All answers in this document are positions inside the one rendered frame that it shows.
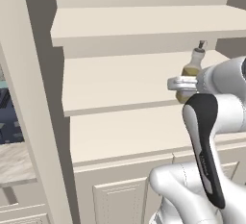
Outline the yellow oil bottle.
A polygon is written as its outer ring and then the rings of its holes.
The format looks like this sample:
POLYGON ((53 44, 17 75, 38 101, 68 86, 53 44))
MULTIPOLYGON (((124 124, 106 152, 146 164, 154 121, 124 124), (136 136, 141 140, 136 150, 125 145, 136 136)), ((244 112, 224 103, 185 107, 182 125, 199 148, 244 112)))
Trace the yellow oil bottle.
MULTIPOLYGON (((198 46, 193 49, 190 62, 183 68, 183 76, 197 76, 201 71, 201 62, 206 55, 206 50, 204 49, 205 43, 207 43, 206 40, 200 40, 198 46)), ((176 99, 181 104, 184 104, 193 94, 195 94, 194 90, 177 90, 176 99)))

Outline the beige open cabinet shelf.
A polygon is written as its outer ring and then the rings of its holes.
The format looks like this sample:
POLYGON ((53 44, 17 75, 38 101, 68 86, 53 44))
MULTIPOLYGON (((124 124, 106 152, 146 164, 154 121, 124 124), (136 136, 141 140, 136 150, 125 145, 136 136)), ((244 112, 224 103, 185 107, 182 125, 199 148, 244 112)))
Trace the beige open cabinet shelf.
POLYGON ((223 0, 26 1, 58 151, 76 165, 188 148, 168 79, 197 45, 212 65, 246 40, 246 10, 223 0))

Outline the beige base cabinet run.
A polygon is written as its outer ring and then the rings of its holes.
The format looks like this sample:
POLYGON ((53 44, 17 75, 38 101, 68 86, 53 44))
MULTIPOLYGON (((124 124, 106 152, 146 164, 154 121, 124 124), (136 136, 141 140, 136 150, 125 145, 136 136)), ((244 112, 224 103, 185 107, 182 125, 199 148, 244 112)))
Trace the beige base cabinet run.
POLYGON ((51 224, 41 186, 0 187, 0 224, 51 224))

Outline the beige panelled cabinet door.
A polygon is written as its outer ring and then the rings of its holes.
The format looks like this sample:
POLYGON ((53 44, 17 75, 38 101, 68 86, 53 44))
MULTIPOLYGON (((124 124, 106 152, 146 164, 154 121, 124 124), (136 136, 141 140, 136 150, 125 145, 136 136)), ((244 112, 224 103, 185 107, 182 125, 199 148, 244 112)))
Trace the beige panelled cabinet door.
POLYGON ((161 197, 149 185, 153 163, 75 170, 81 224, 148 224, 161 197))

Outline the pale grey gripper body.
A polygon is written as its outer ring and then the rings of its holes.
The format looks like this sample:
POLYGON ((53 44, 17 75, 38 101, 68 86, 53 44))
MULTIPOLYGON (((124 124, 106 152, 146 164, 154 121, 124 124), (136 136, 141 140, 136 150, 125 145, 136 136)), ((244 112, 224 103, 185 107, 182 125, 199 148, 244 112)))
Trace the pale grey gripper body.
POLYGON ((196 91, 197 79, 195 76, 178 76, 167 80, 169 90, 196 91))

